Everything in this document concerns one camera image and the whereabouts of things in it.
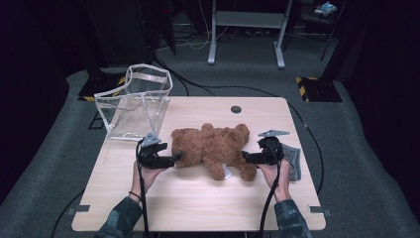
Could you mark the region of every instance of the chair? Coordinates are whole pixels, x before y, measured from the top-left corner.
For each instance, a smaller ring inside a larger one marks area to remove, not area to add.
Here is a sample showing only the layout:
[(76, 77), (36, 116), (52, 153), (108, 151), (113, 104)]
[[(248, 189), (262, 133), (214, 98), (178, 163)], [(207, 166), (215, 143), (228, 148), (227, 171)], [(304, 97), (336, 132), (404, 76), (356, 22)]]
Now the chair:
[[(333, 14), (329, 14), (327, 17), (323, 17), (320, 14), (314, 13), (317, 5), (321, 5), (321, 4), (302, 3), (297, 21), (303, 22), (305, 24), (317, 26), (329, 32), (327, 35), (327, 44), (320, 58), (320, 61), (322, 61), (324, 59), (325, 53), (328, 50), (328, 47), (330, 46), (331, 39), (333, 38), (334, 33), (337, 28), (337, 24), (339, 23), (340, 18), (342, 16), (343, 9), (345, 8), (345, 5), (346, 5), (346, 0), (344, 0), (340, 6), (335, 5), (337, 7), (337, 11)], [(294, 29), (294, 24), (293, 26), (289, 28), (286, 41), (284, 42), (284, 45), (283, 45), (284, 52), (286, 51), (286, 47), (290, 39), (290, 36), (293, 32), (293, 29)]]

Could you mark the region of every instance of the black handheld controller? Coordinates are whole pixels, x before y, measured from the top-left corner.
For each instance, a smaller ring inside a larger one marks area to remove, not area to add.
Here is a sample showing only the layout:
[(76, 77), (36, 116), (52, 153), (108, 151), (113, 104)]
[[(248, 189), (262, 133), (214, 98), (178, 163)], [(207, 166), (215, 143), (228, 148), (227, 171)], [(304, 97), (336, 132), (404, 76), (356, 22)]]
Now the black handheld controller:
[(137, 161), (145, 168), (152, 170), (173, 167), (175, 162), (181, 159), (181, 154), (171, 157), (160, 157), (158, 152), (166, 150), (166, 148), (167, 143), (161, 143), (158, 137), (149, 133), (146, 138), (143, 138), (137, 144)]
[(247, 163), (255, 165), (275, 165), (284, 158), (283, 148), (276, 137), (264, 137), (259, 140), (261, 153), (248, 153), (242, 151), (242, 156)]

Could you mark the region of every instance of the teddy bear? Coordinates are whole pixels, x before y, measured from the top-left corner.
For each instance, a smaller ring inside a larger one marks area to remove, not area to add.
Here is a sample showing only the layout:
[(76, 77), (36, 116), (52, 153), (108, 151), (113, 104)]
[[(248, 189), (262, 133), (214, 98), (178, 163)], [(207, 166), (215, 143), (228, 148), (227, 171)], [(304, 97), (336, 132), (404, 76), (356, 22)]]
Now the teddy bear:
[(235, 167), (243, 180), (253, 180), (257, 168), (242, 156), (244, 145), (250, 140), (250, 130), (245, 124), (235, 128), (214, 128), (205, 123), (201, 130), (176, 129), (171, 133), (173, 155), (182, 153), (175, 163), (177, 168), (190, 167), (204, 162), (214, 180), (225, 179), (223, 164)]

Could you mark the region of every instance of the person's right hand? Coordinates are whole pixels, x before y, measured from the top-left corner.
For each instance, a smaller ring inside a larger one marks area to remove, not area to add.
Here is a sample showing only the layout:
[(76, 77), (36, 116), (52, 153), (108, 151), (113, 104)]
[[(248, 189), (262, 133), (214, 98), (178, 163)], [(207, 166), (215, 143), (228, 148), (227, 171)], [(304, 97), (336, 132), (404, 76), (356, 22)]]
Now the person's right hand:
[(274, 183), (275, 178), (277, 177), (277, 167), (279, 166), (279, 164), (277, 165), (257, 165), (260, 170), (263, 173), (263, 177), (265, 178), (266, 184), (268, 185), (268, 187), (272, 187), (272, 184)]

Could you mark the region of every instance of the camouflage sleeve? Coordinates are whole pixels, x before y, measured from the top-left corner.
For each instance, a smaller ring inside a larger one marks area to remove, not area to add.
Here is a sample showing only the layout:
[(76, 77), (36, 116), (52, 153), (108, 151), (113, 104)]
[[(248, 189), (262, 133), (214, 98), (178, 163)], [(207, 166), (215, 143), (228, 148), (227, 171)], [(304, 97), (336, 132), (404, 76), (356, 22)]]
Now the camouflage sleeve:
[(131, 237), (142, 215), (140, 206), (130, 197), (125, 197), (111, 210), (108, 219), (94, 237)]
[(274, 206), (279, 237), (281, 238), (312, 238), (305, 218), (303, 218), (296, 203), (292, 199), (283, 200)]

